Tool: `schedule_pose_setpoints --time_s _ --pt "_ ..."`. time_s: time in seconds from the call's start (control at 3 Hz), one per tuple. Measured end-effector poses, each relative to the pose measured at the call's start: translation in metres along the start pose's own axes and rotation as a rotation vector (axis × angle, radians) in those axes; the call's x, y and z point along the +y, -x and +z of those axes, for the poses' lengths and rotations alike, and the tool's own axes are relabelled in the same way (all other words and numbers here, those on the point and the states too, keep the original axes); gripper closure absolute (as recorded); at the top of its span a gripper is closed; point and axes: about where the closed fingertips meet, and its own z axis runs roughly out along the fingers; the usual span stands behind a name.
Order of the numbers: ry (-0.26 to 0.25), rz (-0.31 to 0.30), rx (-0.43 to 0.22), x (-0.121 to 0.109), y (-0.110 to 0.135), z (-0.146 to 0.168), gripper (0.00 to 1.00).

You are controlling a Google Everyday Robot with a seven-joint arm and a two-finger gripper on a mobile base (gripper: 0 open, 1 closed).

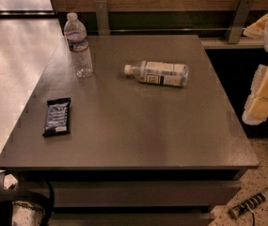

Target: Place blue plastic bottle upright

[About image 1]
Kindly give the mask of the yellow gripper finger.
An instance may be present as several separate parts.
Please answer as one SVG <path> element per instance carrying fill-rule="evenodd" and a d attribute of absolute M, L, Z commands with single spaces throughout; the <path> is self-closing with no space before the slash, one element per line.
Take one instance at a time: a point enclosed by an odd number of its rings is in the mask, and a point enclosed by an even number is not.
<path fill-rule="evenodd" d="M 251 39 L 263 39 L 268 25 L 268 13 L 260 17 L 255 23 L 249 25 L 243 35 Z"/>
<path fill-rule="evenodd" d="M 242 119 L 245 124 L 259 125 L 268 119 L 268 66 L 259 65 L 250 90 Z"/>

